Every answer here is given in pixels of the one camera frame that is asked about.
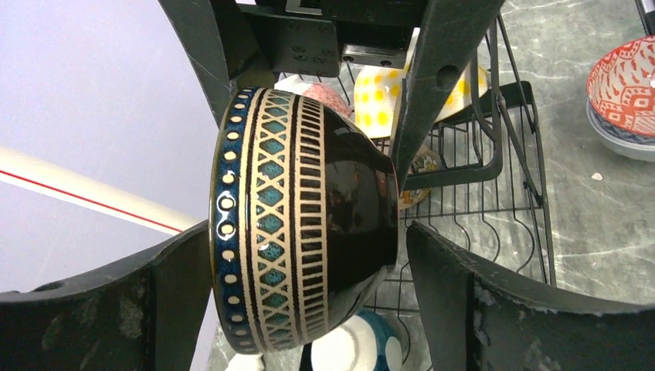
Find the red patterned bowl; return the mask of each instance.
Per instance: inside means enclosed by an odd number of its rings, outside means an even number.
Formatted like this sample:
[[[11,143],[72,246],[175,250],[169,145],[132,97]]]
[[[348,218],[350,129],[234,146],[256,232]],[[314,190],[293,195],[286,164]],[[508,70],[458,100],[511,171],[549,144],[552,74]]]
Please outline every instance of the red patterned bowl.
[[[655,36],[631,41],[604,56],[587,79],[596,112],[621,131],[655,137]]]

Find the teal diamond pattern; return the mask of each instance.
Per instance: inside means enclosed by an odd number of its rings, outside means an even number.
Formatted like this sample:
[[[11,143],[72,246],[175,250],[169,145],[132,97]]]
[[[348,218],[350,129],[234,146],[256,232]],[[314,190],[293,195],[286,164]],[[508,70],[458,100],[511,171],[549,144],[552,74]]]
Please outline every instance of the teal diamond pattern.
[[[268,214],[257,221],[257,226],[264,232],[272,235],[282,228],[282,220],[273,214]]]
[[[262,277],[260,277],[260,282],[263,284],[267,284],[271,287],[276,287],[278,284],[284,281],[284,278],[286,277],[287,276],[284,273],[280,272],[275,268],[271,268],[270,271],[267,271],[265,274],[262,274]]]
[[[257,195],[259,196],[259,201],[268,206],[273,206],[279,201],[282,201],[282,192],[273,188],[271,185],[259,191]]]
[[[284,149],[284,146],[282,145],[282,143],[278,142],[275,139],[269,139],[267,141],[261,142],[260,148],[270,153],[271,155],[275,155],[277,152],[282,151]]]
[[[284,172],[282,166],[272,161],[264,162],[257,169],[260,171],[260,174],[267,176],[268,179],[275,179]]]
[[[276,292],[273,292],[267,298],[262,300],[262,304],[270,308],[279,308],[287,302],[287,298],[284,295],[280,295]]]
[[[265,124],[262,124],[262,128],[265,128],[266,130],[270,131],[273,134],[277,134],[284,130],[284,125],[282,125],[278,121],[269,121],[266,122]]]
[[[257,251],[257,254],[262,259],[266,259],[272,263],[277,260],[277,258],[281,257],[282,254],[284,254],[284,248],[277,243],[269,242],[268,245],[260,247]]]

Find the black plastic bracket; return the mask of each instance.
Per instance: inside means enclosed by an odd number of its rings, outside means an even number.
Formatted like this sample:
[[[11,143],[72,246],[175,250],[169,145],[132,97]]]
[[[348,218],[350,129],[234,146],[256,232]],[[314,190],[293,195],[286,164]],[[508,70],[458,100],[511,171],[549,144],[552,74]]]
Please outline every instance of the black plastic bracket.
[[[0,294],[0,369],[188,369],[212,287],[207,222],[32,292]]]
[[[504,0],[428,1],[409,70],[408,90],[404,92],[404,118],[391,140],[391,157],[401,189],[415,154],[503,3]]]
[[[554,288],[414,222],[416,297],[440,369],[643,371],[655,363],[655,306]]]
[[[334,22],[273,8],[240,5],[273,72],[337,77],[341,49]]]

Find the wire dish rack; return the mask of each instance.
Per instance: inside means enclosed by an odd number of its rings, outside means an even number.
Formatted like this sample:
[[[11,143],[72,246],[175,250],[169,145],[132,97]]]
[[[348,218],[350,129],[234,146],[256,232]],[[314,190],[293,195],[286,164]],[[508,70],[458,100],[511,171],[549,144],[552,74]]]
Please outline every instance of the wire dish rack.
[[[499,49],[506,53],[499,56]],[[490,66],[490,82],[498,86],[491,86],[479,100],[474,98],[460,113],[435,123],[426,137],[425,144],[440,157],[441,166],[433,177],[433,184],[439,186],[422,202],[401,212],[404,228],[400,230],[396,268],[367,304],[396,326],[405,350],[403,370],[433,369],[405,246],[406,227],[412,221],[431,226],[462,248],[499,265],[555,284],[538,112],[530,83],[519,78],[500,16],[472,60],[473,65],[478,63]],[[299,77],[341,91],[352,106],[353,86],[361,68],[344,63],[338,78]],[[381,151],[389,149],[388,138],[374,143]],[[486,168],[498,172],[489,179]],[[451,184],[444,185],[446,173],[455,171]]]

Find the blue and white bowl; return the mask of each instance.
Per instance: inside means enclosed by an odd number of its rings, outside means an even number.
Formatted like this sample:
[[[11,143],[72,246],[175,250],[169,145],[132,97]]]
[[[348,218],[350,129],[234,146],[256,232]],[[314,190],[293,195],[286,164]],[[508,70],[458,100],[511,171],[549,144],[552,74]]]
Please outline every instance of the blue and white bowl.
[[[402,347],[383,317],[362,309],[314,341],[311,365],[314,371],[400,371]]]
[[[593,117],[596,124],[610,135],[621,139],[622,141],[628,141],[636,145],[655,145],[655,137],[635,134],[631,131],[623,130],[622,128],[619,128],[618,126],[607,121],[600,113],[598,113],[598,111],[594,109],[590,100],[587,100],[587,108],[589,109],[589,113]]]
[[[587,118],[594,131],[598,134],[600,141],[615,153],[640,161],[655,162],[655,145],[643,145],[623,140],[605,130],[604,126],[598,121],[597,114],[594,115],[594,109],[587,100]]]

